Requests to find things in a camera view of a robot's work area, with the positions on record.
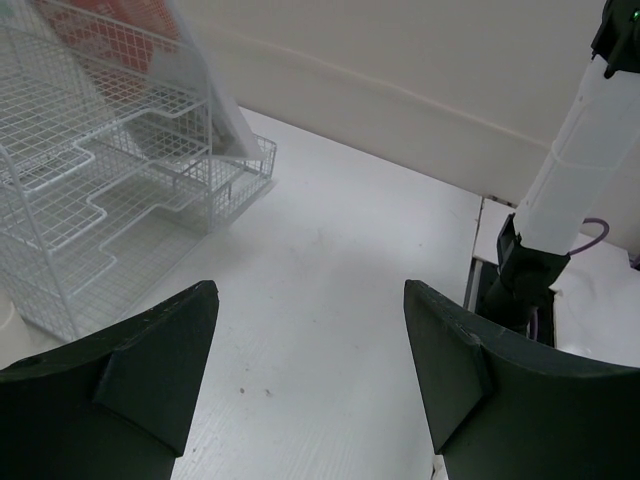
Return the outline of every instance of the white table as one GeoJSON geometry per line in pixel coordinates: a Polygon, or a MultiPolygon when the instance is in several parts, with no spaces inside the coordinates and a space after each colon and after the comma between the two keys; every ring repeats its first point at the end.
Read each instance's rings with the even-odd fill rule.
{"type": "MultiPolygon", "coordinates": [[[[496,240],[513,209],[485,200],[474,256],[497,263],[496,240]]],[[[591,238],[580,235],[575,247],[591,238]]],[[[640,272],[626,250],[600,243],[575,255],[551,287],[559,350],[640,367],[640,272]]]]}
{"type": "Polygon", "coordinates": [[[425,480],[404,281],[464,298],[481,199],[245,111],[271,192],[139,306],[201,279],[220,314],[175,479],[425,480]]]}

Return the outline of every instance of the wire basket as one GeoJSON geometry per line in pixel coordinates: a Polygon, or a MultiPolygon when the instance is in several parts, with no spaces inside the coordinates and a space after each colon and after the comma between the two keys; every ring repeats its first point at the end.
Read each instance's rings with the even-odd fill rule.
{"type": "MultiPolygon", "coordinates": [[[[126,32],[127,48],[197,53],[37,1],[63,13],[76,34],[100,25],[126,32]]],[[[5,3],[0,283],[25,319],[72,341],[125,316],[205,235],[242,211],[269,183],[276,146],[258,138],[263,158],[216,156],[225,139],[206,92],[75,51],[33,3],[5,3]]],[[[201,73],[209,82],[204,64],[201,73]]]]}

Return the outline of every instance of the white wire organizer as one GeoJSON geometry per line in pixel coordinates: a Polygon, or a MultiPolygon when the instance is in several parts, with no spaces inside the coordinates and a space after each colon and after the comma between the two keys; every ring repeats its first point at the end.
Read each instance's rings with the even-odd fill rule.
{"type": "Polygon", "coordinates": [[[0,284],[25,319],[71,341],[121,319],[235,218],[270,182],[276,146],[258,137],[263,158],[217,155],[210,95],[74,50],[38,8],[55,8],[74,35],[123,32],[122,51],[138,57],[154,45],[196,56],[190,45],[64,2],[5,3],[0,284]]]}

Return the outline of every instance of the white surface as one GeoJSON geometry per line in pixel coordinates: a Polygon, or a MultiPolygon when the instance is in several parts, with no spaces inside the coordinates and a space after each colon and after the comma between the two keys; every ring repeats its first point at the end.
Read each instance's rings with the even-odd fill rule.
{"type": "Polygon", "coordinates": [[[544,165],[514,218],[522,245],[565,255],[640,134],[640,75],[607,79],[599,55],[585,71],[544,165]]]}
{"type": "Polygon", "coordinates": [[[27,326],[0,286],[0,370],[33,353],[27,326]]]}
{"type": "MultiPolygon", "coordinates": [[[[474,247],[478,259],[497,263],[496,240],[512,208],[485,200],[474,247]]],[[[574,247],[591,240],[580,235],[574,247]]],[[[625,250],[607,243],[575,255],[552,285],[556,344],[560,350],[640,367],[640,272],[625,250]]]]}
{"type": "Polygon", "coordinates": [[[140,305],[201,279],[220,290],[174,478],[428,479],[404,281],[463,301],[480,198],[246,115],[278,144],[275,188],[140,305]]]}
{"type": "MultiPolygon", "coordinates": [[[[605,0],[177,0],[256,111],[514,203],[575,98],[605,0]]],[[[640,150],[591,212],[640,251],[640,150]]]]}

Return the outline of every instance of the purple cable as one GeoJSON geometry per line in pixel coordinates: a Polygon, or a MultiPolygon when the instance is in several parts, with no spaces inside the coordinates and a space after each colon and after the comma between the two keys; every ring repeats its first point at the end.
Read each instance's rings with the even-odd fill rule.
{"type": "Polygon", "coordinates": [[[538,341],[538,324],[538,309],[536,308],[529,322],[529,338],[534,342],[538,341]]]}
{"type": "Polygon", "coordinates": [[[591,240],[590,242],[584,244],[583,246],[578,247],[575,250],[571,250],[569,252],[569,255],[577,255],[578,253],[582,253],[585,250],[589,250],[591,247],[596,246],[601,241],[603,241],[605,238],[607,238],[607,235],[609,235],[609,231],[611,230],[611,227],[609,226],[609,224],[605,220],[603,220],[601,218],[595,218],[595,217],[585,218],[584,222],[582,222],[582,223],[583,224],[585,224],[585,223],[597,223],[598,225],[602,226],[602,233],[600,235],[598,235],[596,238],[594,238],[593,240],[591,240]]]}

